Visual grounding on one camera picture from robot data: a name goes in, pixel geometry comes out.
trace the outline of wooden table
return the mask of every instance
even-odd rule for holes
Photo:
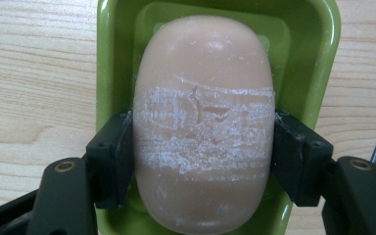
[[[376,0],[337,0],[342,37],[316,131],[334,158],[376,144]],[[96,0],[0,1],[0,205],[36,189],[49,163],[95,134]],[[294,207],[287,234],[324,234]]]

